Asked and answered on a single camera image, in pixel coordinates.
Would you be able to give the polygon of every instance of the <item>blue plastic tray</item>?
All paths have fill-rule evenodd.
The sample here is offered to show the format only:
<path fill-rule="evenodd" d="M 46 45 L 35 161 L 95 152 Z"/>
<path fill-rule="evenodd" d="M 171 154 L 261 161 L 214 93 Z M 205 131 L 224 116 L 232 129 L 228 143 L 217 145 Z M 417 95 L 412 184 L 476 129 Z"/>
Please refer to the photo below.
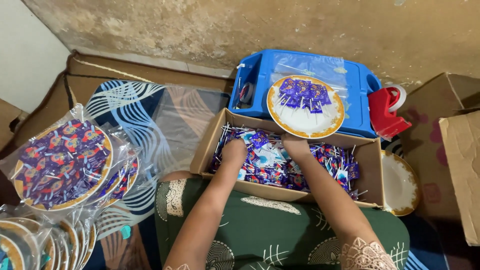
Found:
<path fill-rule="evenodd" d="M 270 75 L 274 66 L 276 66 L 276 63 L 274 63 L 276 53 L 321 56 L 305 52 L 265 49 L 245 57 L 240 61 L 240 64 L 245 66 L 238 69 L 232 98 L 228 105 L 229 110 L 240 115 L 271 119 L 266 104 L 266 96 L 271 85 Z M 363 64 L 344 61 L 344 68 L 347 71 L 348 97 L 346 102 L 344 101 L 345 119 L 338 132 L 376 138 L 378 136 L 370 125 L 367 95 L 381 88 L 380 80 Z M 252 83 L 255 86 L 251 101 L 252 106 L 247 109 L 236 109 L 239 92 L 245 83 Z"/>

